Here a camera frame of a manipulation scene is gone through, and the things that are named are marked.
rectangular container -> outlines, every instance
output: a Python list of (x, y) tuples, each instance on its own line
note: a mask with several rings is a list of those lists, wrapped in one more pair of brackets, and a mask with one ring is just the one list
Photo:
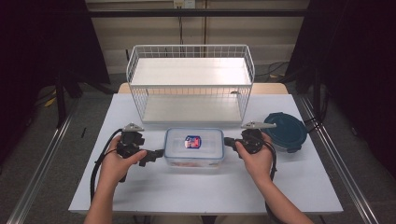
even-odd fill
[(144, 123), (240, 123), (254, 65), (246, 45), (135, 46), (127, 81)]
[(172, 128), (166, 131), (164, 156), (171, 166), (218, 167), (224, 159), (220, 129)]

wire rack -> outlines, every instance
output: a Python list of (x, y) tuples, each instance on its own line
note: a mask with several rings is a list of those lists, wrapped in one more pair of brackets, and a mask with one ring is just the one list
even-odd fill
[(254, 65), (246, 45), (146, 45), (126, 76), (143, 122), (241, 122)]

person's right arm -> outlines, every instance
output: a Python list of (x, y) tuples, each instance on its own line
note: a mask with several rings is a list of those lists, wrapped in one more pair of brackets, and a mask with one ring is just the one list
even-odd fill
[[(262, 138), (271, 143), (271, 138), (265, 133), (262, 134)], [(247, 171), (274, 215), (285, 223), (313, 223), (271, 180), (269, 175), (272, 164), (270, 149), (263, 147), (258, 153), (250, 155), (241, 143), (235, 144)]]

silver metal bracket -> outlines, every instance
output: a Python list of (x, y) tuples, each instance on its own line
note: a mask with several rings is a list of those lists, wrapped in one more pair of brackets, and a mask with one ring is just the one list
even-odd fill
[(251, 121), (241, 126), (243, 129), (265, 129), (265, 128), (276, 128), (275, 123), (263, 123)]
[(128, 125), (126, 125), (123, 129), (122, 129), (122, 131), (123, 132), (143, 132), (143, 131), (145, 131), (145, 129), (144, 128), (142, 128), (142, 127), (140, 127), (139, 125), (137, 125), (137, 124), (134, 124), (134, 123), (129, 123)]

blue lid seal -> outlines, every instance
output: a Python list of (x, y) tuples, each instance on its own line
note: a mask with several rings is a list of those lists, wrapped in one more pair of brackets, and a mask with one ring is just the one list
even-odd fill
[(270, 114), (264, 122), (276, 124), (276, 128), (262, 129), (262, 132), (272, 138), (274, 144), (285, 148), (289, 153), (301, 149), (307, 132), (300, 120), (292, 115), (279, 112)]

